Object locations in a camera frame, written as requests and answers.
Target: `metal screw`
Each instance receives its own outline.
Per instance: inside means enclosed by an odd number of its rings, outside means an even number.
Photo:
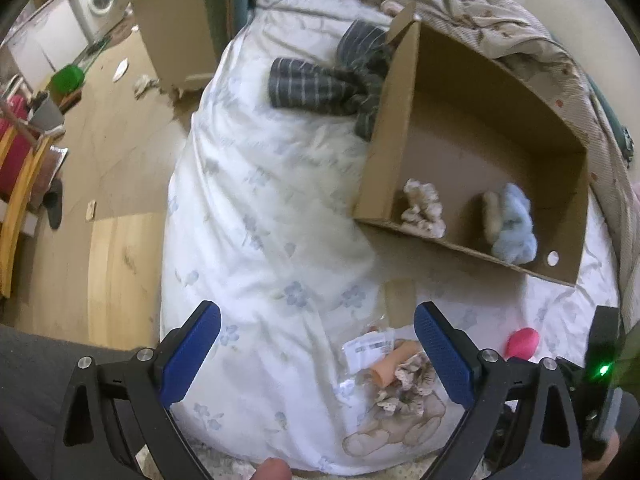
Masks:
[[[551,357],[545,357],[544,359],[542,359],[542,365],[547,370],[555,370],[556,368],[558,368],[558,363],[556,363],[556,361]]]
[[[498,352],[490,348],[485,348],[480,352],[480,357],[488,363],[495,363],[498,360]]]
[[[136,354],[138,361],[149,361],[154,356],[154,351],[151,348],[143,348]]]
[[[91,361],[92,359],[89,356],[81,357],[78,361],[78,368],[82,368],[82,370],[88,368],[91,364]]]

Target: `orange tube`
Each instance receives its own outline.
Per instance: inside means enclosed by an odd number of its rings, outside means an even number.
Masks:
[[[422,347],[417,341],[405,341],[385,358],[380,359],[369,370],[376,386],[386,388],[396,378],[396,368],[409,357],[416,355]]]

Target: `blue gripper pad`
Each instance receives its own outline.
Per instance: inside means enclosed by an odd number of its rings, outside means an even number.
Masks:
[[[431,301],[415,309],[414,329],[449,398],[466,410],[471,408],[475,402],[473,365],[478,348],[462,330],[454,329]]]
[[[178,343],[178,347],[162,366],[159,398],[165,408],[179,402],[186,395],[200,365],[220,334],[221,323],[218,306],[212,301],[203,301],[181,328],[174,329],[175,333],[171,330],[162,341],[164,343],[168,340],[171,344],[175,339]]]

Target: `black slipper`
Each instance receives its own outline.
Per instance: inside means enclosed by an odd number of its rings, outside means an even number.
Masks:
[[[62,222],[62,181],[54,178],[49,190],[42,197],[42,205],[47,208],[49,227],[54,231]]]

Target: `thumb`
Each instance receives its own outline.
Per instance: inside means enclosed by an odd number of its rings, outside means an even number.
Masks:
[[[251,480],[291,480],[291,469],[284,460],[268,458],[258,466]]]

